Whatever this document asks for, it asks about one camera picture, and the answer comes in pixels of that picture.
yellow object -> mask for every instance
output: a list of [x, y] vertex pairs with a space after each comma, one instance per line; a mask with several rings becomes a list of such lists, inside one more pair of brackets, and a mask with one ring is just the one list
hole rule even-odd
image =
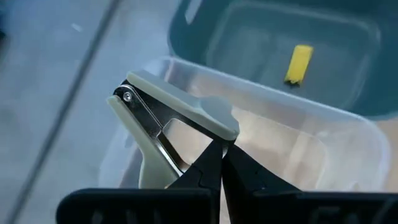
[[290, 82], [291, 84], [301, 84], [303, 82], [312, 52], [313, 47], [308, 45], [297, 45], [294, 48], [289, 69], [286, 73], [285, 82]]

